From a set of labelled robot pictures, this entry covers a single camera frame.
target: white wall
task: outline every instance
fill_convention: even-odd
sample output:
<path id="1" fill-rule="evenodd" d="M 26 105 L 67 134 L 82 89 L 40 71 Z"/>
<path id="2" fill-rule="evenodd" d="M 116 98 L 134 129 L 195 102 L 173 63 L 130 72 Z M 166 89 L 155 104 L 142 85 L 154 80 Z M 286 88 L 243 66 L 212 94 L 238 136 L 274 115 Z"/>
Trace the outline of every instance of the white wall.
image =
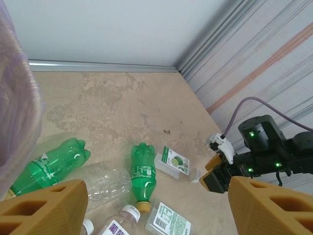
<path id="1" fill-rule="evenodd" d="M 238 0 L 5 0 L 29 59 L 174 66 Z"/>

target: barcode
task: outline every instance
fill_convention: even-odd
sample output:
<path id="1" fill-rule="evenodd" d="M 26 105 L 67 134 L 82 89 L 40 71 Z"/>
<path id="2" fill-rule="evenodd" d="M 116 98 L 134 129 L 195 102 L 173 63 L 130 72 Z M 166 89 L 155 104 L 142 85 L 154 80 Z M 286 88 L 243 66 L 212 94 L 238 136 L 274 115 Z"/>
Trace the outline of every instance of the barcode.
<path id="1" fill-rule="evenodd" d="M 156 218 L 156 224 L 159 225 L 162 229 L 166 229 L 166 223 L 164 223 L 162 220 L 160 220 L 159 218 Z"/>

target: corrugated metal wall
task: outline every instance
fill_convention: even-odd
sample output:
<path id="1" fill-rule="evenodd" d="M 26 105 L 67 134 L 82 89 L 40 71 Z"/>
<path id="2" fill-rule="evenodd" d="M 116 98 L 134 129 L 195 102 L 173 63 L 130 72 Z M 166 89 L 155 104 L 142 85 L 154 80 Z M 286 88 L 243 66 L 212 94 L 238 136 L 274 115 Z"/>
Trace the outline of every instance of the corrugated metal wall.
<path id="1" fill-rule="evenodd" d="M 222 131 L 247 96 L 313 126 L 313 1 L 251 2 L 183 76 Z M 249 101 L 227 135 L 238 152 L 246 151 L 238 125 L 264 114 L 272 115 L 286 138 L 304 131 Z"/>

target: white bracket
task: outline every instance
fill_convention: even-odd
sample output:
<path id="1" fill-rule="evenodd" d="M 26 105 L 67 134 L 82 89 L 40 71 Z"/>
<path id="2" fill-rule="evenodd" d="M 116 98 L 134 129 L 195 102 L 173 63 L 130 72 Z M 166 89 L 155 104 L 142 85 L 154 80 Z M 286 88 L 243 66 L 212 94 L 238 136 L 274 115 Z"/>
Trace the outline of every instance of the white bracket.
<path id="1" fill-rule="evenodd" d="M 229 164 L 233 164 L 234 156 L 236 152 L 233 146 L 231 145 L 231 143 L 226 138 L 222 139 L 221 134 L 217 134 L 217 133 L 210 135 L 209 139 L 211 143 L 219 144 L 218 149 L 221 150 L 225 154 L 225 157 L 227 161 L 229 162 Z"/>

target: white bottle label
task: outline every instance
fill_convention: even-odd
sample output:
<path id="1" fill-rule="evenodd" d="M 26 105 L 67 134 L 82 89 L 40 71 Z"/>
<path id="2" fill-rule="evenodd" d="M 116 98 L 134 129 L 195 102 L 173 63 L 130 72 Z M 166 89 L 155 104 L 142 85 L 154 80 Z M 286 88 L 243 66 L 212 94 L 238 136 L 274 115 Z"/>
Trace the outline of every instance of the white bottle label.
<path id="1" fill-rule="evenodd" d="M 173 150 L 169 149 L 166 146 L 164 146 L 162 162 L 166 163 L 171 168 L 179 172 L 189 175 L 189 166 L 190 166 L 189 159 L 174 152 Z"/>
<path id="2" fill-rule="evenodd" d="M 102 235 L 129 235 L 129 233 L 119 223 L 113 220 Z"/>
<path id="3" fill-rule="evenodd" d="M 167 235 L 190 235 L 191 223 L 162 202 L 153 224 Z"/>

